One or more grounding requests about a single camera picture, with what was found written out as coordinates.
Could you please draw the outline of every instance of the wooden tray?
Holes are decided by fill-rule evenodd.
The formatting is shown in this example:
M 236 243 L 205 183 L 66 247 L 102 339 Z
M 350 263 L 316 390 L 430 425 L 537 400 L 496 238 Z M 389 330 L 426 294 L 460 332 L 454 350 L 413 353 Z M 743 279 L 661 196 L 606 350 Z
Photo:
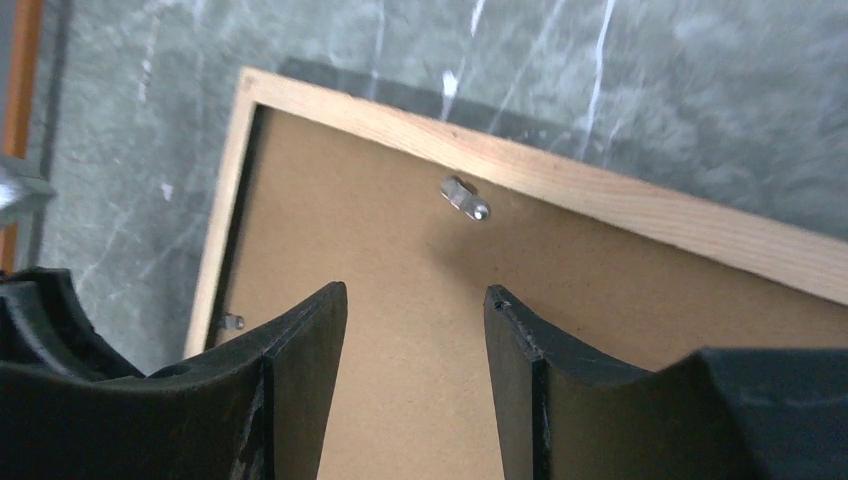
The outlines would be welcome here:
M 454 174 L 488 220 L 441 196 Z M 253 328 L 342 280 L 320 477 L 502 478 L 488 285 L 657 369 L 704 345 L 848 345 L 846 266 L 829 238 L 247 69 L 186 355 L 241 333 L 210 329 L 225 311 Z

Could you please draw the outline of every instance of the stained gray surface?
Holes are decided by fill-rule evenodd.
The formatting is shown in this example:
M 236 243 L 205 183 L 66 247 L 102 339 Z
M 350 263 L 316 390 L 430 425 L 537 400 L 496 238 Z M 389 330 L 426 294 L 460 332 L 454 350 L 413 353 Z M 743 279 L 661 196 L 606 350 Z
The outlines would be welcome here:
M 848 239 L 848 3 L 530 5 L 49 1 L 29 155 L 61 196 L 40 263 L 75 272 L 98 330 L 142 369 L 176 360 L 238 69 L 292 59 L 363 74 L 366 97 L 408 102 L 380 81 L 436 92 L 407 108 Z

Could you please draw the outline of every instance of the brown board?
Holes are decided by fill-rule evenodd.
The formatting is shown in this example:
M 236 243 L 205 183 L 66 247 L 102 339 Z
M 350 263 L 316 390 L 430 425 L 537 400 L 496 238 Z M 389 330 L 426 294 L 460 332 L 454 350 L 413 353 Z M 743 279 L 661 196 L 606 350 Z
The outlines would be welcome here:
M 234 124 L 252 115 L 237 107 Z M 649 369 L 704 345 L 848 345 L 843 305 L 302 116 L 269 109 L 261 131 L 250 175 L 225 171 L 219 186 L 247 186 L 247 197 L 230 274 L 215 285 L 253 328 L 346 282 L 320 478 L 502 478 L 483 337 L 490 284 Z M 491 205 L 488 220 L 441 196 L 453 174 Z

